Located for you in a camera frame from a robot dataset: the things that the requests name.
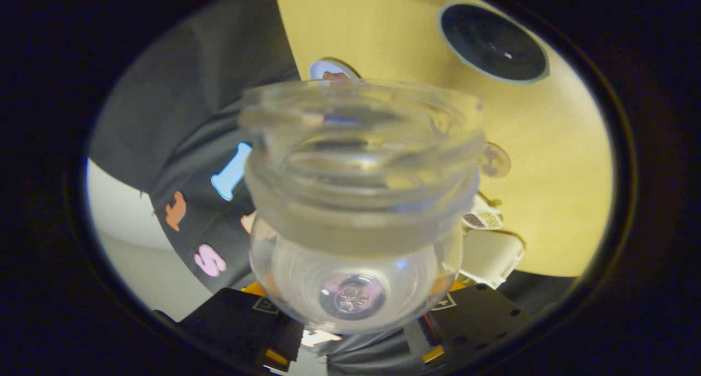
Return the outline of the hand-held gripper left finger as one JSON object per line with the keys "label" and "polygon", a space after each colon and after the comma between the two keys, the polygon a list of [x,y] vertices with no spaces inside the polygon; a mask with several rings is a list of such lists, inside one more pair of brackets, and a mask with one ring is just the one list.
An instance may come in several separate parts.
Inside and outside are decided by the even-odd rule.
{"label": "hand-held gripper left finger", "polygon": [[243,373],[287,373],[298,359],[304,326],[270,299],[220,289],[180,321],[153,315],[196,349]]}

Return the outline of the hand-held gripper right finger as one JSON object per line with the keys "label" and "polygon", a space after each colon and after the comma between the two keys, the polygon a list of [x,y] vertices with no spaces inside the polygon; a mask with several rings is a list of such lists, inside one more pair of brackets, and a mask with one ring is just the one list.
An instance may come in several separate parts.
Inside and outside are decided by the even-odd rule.
{"label": "hand-held gripper right finger", "polygon": [[540,316],[484,284],[449,291],[406,325],[410,354],[421,366],[485,366],[526,344]]}

